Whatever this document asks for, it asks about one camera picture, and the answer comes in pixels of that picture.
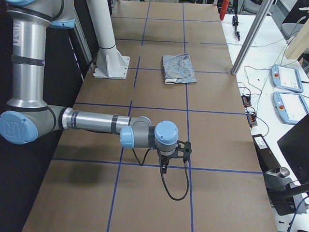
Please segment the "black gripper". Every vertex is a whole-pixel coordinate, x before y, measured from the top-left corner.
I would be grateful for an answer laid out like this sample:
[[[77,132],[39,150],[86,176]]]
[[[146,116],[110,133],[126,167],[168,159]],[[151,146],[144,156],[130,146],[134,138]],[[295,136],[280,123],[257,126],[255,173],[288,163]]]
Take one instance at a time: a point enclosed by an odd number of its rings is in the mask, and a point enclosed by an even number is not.
[[[191,143],[189,141],[183,142],[181,140],[178,140],[173,146],[174,147],[171,148],[170,151],[163,151],[159,148],[157,149],[162,174],[167,173],[170,159],[182,159],[184,166],[189,166],[190,156],[192,153]]]

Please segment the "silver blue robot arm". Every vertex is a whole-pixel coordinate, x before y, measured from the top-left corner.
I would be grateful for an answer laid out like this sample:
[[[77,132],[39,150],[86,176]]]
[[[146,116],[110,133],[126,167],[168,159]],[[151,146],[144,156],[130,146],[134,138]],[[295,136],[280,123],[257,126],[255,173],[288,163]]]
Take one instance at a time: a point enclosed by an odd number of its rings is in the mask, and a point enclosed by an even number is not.
[[[13,19],[13,94],[0,116],[3,138],[23,145],[56,130],[118,134],[122,147],[156,150],[161,174],[166,173],[170,159],[182,159],[184,167],[189,166],[191,144],[179,140],[178,128],[171,121],[154,126],[145,116],[100,114],[48,105],[43,100],[46,30],[74,28],[74,2],[8,0],[6,5]]]

